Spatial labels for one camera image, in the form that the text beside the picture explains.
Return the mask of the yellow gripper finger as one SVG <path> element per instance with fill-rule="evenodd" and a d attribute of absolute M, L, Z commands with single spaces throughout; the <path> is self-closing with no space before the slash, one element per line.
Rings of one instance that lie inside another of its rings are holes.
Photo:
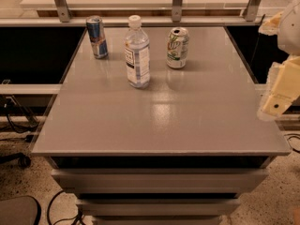
<path fill-rule="evenodd" d="M 272 18 L 268 19 L 267 21 L 263 22 L 262 25 L 259 27 L 259 33 L 267 36 L 273 36 L 278 33 L 279 22 L 281 19 L 283 12 L 280 11 Z"/>
<path fill-rule="evenodd" d="M 290 55 L 282 64 L 274 62 L 270 67 L 257 116 L 263 121 L 274 121 L 299 97 L 300 56 Z"/>

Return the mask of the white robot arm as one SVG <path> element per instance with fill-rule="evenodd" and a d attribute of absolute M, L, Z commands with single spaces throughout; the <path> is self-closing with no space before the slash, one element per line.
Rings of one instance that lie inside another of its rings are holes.
<path fill-rule="evenodd" d="M 292 0 L 281 12 L 264 22 L 259 33 L 277 35 L 277 46 L 288 54 L 282 63 L 273 62 L 257 111 L 263 121 L 274 121 L 300 97 L 300 0 Z"/>

